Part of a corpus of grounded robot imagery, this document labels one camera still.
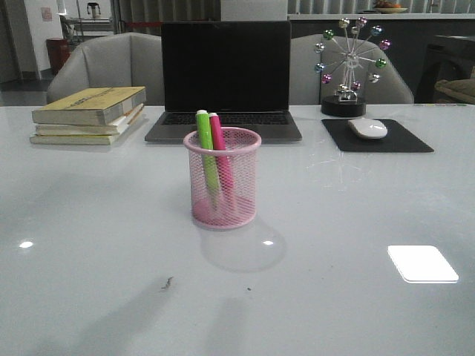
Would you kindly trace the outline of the yellow book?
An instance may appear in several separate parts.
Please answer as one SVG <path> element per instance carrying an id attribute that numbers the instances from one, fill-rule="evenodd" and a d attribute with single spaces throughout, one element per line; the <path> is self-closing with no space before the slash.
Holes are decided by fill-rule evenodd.
<path id="1" fill-rule="evenodd" d="M 32 112 L 36 124 L 107 125 L 145 103 L 144 86 L 87 88 Z"/>
<path id="2" fill-rule="evenodd" d="M 33 144 L 45 145 L 110 145 L 117 141 L 120 135 L 38 135 L 35 134 L 30 137 L 30 142 Z"/>

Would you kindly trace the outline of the pink highlighter pen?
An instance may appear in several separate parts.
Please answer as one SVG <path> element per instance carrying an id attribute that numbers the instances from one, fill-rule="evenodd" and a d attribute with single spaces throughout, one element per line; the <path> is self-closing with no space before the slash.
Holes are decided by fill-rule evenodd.
<path id="1" fill-rule="evenodd" d="M 224 140 L 223 131 L 221 128 L 220 117 L 216 113 L 209 114 L 209 122 L 212 132 L 213 149 L 215 151 L 225 151 L 226 144 Z M 224 196 L 232 201 L 234 198 L 234 180 L 232 170 L 227 156 L 216 156 L 216 163 L 218 169 L 218 176 L 220 178 L 220 186 L 223 190 Z"/>

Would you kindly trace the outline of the middle cream book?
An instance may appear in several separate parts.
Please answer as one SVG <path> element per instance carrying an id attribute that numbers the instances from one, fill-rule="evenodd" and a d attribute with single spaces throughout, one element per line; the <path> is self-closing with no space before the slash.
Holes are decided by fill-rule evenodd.
<path id="1" fill-rule="evenodd" d="M 144 104 L 140 104 L 107 125 L 54 125 L 37 124 L 38 135 L 120 135 L 141 115 Z"/>

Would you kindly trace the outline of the white computer mouse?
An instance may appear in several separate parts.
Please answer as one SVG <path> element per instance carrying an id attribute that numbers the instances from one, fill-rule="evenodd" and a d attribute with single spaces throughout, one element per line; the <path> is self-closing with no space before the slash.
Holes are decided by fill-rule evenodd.
<path id="1" fill-rule="evenodd" d="M 347 123 L 352 132 L 362 139 L 382 139 L 388 133 L 384 123 L 377 119 L 357 118 Z"/>

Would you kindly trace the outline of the ferris wheel desk ornament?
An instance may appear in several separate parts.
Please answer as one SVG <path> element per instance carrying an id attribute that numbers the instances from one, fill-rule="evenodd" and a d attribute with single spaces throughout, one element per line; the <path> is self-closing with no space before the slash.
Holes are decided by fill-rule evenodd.
<path id="1" fill-rule="evenodd" d="M 346 46 L 340 46 L 334 53 L 338 60 L 329 64 L 332 68 L 326 72 L 328 65 L 319 62 L 314 65 L 314 71 L 321 77 L 322 84 L 329 84 L 333 80 L 333 74 L 337 70 L 342 70 L 341 83 L 333 91 L 333 95 L 326 96 L 321 100 L 321 112 L 337 117 L 357 117 L 366 112 L 366 102 L 359 95 L 362 82 L 357 80 L 355 69 L 361 66 L 361 61 L 371 62 L 374 67 L 383 69 L 388 61 L 383 58 L 369 59 L 364 54 L 361 47 L 366 42 L 359 42 L 358 37 L 367 25 L 367 18 L 359 16 L 354 23 L 347 17 L 338 21 L 338 27 L 344 31 Z"/>

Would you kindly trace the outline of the bottom yellow book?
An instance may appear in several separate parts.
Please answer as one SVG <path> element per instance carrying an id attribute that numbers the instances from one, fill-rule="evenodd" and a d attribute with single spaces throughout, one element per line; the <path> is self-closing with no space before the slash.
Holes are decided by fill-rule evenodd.
<path id="1" fill-rule="evenodd" d="M 110 145 L 117 141 L 120 135 L 38 135 L 35 134 L 30 137 L 30 142 L 33 144 L 45 145 Z"/>

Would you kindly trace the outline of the red trash bin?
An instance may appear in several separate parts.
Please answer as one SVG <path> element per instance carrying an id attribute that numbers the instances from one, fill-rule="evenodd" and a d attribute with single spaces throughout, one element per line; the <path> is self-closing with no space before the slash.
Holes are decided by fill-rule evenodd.
<path id="1" fill-rule="evenodd" d="M 56 75 L 70 57 L 67 39 L 53 38 L 46 40 L 47 52 L 52 74 Z"/>

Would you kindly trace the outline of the top yellow book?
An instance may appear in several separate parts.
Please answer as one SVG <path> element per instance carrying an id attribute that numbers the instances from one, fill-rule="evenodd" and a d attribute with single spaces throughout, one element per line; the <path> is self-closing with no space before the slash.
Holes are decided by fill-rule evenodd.
<path id="1" fill-rule="evenodd" d="M 107 125 L 145 103 L 144 86 L 87 88 L 32 112 L 36 124 Z"/>

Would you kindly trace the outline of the green highlighter pen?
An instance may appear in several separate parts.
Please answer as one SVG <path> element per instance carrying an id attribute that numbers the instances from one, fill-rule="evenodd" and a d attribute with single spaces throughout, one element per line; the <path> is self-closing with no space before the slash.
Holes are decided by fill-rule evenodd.
<path id="1" fill-rule="evenodd" d="M 200 147 L 212 151 L 212 131 L 209 121 L 209 113 L 206 110 L 198 110 L 196 112 L 197 132 L 200 140 Z M 215 158 L 212 155 L 202 155 L 203 170 L 207 191 L 211 200 L 212 208 L 216 211 L 218 205 L 219 181 L 217 175 L 217 166 Z"/>

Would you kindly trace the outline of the grey open laptop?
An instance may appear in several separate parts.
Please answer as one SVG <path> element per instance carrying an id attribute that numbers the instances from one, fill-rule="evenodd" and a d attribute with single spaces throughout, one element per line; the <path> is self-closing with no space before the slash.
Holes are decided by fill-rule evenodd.
<path id="1" fill-rule="evenodd" d="M 180 144 L 195 114 L 258 133 L 264 144 L 298 142 L 289 112 L 291 24 L 166 22 L 162 26 L 164 112 L 145 140 Z"/>

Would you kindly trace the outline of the pink mesh pen holder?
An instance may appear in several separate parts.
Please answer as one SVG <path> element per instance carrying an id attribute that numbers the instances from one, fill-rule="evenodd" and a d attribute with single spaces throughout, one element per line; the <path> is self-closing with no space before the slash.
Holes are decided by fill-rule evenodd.
<path id="1" fill-rule="evenodd" d="M 256 215 L 256 156 L 261 137 L 244 128 L 222 130 L 224 151 L 200 146 L 198 132 L 183 144 L 189 153 L 191 214 L 196 223 L 213 229 L 231 229 Z"/>

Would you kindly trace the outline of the olive cushion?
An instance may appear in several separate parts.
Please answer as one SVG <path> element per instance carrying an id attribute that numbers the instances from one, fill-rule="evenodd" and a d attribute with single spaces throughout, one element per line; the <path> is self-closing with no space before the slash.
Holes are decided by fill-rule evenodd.
<path id="1" fill-rule="evenodd" d="M 439 80 L 434 89 L 440 102 L 474 104 L 474 79 Z"/>

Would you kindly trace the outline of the fruit bowl on counter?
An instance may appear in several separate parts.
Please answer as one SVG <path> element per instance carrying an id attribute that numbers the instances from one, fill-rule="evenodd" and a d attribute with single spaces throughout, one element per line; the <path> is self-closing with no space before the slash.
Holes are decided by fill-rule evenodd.
<path id="1" fill-rule="evenodd" d="M 375 0 L 373 2 L 373 8 L 375 11 L 383 14 L 403 13 L 407 10 L 406 7 L 400 4 L 385 0 Z"/>

